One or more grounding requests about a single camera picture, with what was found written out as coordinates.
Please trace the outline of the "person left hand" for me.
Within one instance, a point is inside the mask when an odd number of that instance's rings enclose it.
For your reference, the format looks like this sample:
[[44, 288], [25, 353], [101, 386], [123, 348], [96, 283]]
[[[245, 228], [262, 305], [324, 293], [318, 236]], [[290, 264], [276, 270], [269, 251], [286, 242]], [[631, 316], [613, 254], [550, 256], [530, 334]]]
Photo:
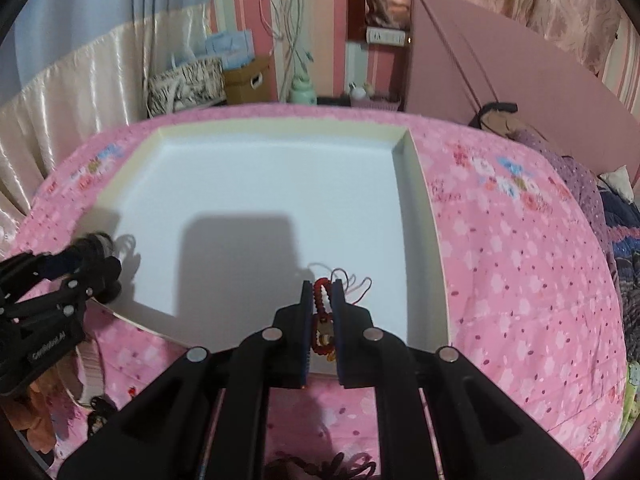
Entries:
[[26, 432], [27, 442], [36, 452], [47, 454], [55, 446], [56, 437], [47, 398], [56, 390], [58, 386], [54, 380], [41, 376], [23, 393], [1, 400], [11, 426], [17, 431]]

